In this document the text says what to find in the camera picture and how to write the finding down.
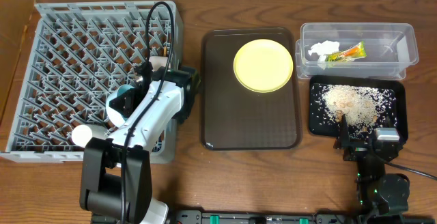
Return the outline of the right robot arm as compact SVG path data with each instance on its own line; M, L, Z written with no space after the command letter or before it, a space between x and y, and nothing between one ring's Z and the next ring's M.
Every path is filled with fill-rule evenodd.
M410 181L402 173L387 173L385 167L399 156L404 141L394 127L379 127L365 139L353 139L346 116L341 117L335 149L343 150L343 160L357 164L357 196L361 213L357 223L401 222L408 210Z

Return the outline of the light blue bowl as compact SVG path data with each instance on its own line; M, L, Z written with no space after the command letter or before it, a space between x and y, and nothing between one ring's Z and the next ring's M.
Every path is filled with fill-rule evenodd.
M107 97L107 100L105 102L107 117L109 118L109 121L117 128L119 128L126 121L126 118L122 115L122 112L116 111L115 109L109 106L110 101L117 98L118 96L121 96L129 89L133 89L133 88L134 88L133 86L128 84L121 85Z

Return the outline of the white cup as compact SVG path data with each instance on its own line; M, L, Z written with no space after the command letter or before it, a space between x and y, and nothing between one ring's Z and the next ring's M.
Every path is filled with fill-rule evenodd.
M72 131L72 142L84 148L92 138L103 139L107 138L107 129L104 126L96 124L81 124Z

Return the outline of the pink white bowl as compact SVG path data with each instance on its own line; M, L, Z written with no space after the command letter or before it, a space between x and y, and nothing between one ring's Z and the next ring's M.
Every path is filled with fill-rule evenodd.
M165 67L167 65L168 57L165 56L151 56L149 62L152 64L152 70L155 72L160 67Z

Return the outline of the green orange snack wrapper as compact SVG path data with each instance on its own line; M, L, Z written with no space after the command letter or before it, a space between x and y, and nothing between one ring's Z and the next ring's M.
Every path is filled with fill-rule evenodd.
M350 62L355 59L366 58L367 54L365 52L365 43L363 41L354 45L353 47L340 51L337 53L330 54L326 57L327 62Z

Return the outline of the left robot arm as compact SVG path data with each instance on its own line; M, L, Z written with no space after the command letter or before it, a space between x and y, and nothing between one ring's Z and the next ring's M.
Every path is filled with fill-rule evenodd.
M137 86L122 85L107 99L117 130L77 141L84 149L80 207L120 223L166 223L169 207L152 196L150 152L171 120L183 122L201 79L196 69L137 67Z

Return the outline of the white tissue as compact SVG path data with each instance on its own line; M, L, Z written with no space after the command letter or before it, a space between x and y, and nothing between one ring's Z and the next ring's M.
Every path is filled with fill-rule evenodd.
M339 52L340 42L325 40L322 43L316 43L308 50L309 55L316 54L318 56L318 66L321 69L326 68L325 61L327 57L333 53Z

